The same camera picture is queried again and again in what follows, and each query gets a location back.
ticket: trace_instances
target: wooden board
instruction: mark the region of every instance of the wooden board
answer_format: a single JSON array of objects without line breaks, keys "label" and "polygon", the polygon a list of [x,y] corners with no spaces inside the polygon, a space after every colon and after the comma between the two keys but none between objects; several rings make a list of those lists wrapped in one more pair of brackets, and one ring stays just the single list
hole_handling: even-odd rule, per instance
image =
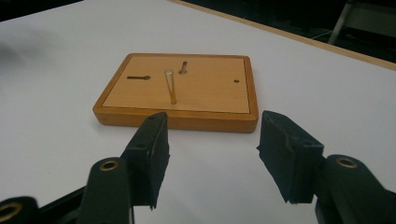
[{"label": "wooden board", "polygon": [[[180,74],[186,64],[186,73]],[[171,104],[164,71],[174,71],[177,103]],[[139,126],[166,111],[173,129],[253,132],[258,107],[246,56],[129,54],[93,112],[108,125]]]}]

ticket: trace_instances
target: wooden block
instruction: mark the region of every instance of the wooden block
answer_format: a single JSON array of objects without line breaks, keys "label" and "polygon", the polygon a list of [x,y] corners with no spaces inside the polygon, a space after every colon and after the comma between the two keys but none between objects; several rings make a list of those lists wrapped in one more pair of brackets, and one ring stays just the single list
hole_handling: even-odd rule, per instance
[{"label": "wooden block", "polygon": [[[180,74],[183,63],[186,73]],[[164,71],[174,73],[177,103]],[[99,122],[139,126],[166,111],[168,127],[220,132],[253,132],[258,107],[247,56],[129,54],[93,107]]]}]

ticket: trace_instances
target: wooden base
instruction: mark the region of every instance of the wooden base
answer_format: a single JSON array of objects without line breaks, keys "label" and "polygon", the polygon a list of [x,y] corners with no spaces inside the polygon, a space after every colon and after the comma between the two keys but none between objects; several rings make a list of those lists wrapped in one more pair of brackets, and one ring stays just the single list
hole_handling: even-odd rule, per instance
[{"label": "wooden base", "polygon": [[[176,104],[171,104],[167,69],[174,72]],[[93,107],[99,122],[107,125],[139,126],[161,111],[167,112],[171,129],[253,132],[258,107],[250,59],[129,54]]]}]

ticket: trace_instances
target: dark floor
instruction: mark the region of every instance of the dark floor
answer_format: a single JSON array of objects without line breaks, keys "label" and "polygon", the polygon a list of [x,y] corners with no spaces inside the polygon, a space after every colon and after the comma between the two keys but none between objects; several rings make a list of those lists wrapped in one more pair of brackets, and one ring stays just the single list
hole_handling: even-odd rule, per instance
[{"label": "dark floor", "polygon": [[[342,0],[331,1],[330,4],[320,0],[298,3],[291,0],[185,1],[324,43],[328,42],[332,28],[345,4]],[[344,27],[334,45],[396,63],[394,37]]]}]

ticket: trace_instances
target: white table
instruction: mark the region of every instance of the white table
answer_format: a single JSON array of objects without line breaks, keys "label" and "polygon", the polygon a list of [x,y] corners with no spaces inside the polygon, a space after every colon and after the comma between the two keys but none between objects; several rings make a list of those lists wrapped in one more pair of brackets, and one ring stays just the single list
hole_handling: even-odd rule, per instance
[{"label": "white table", "polygon": [[[92,106],[131,52],[250,57],[260,111],[293,119],[324,156],[363,161],[396,191],[396,73],[189,7],[86,0],[0,23],[0,201],[40,206],[85,185],[136,128],[104,126]],[[169,131],[158,208],[136,223],[317,223],[284,203],[254,133]]]}]

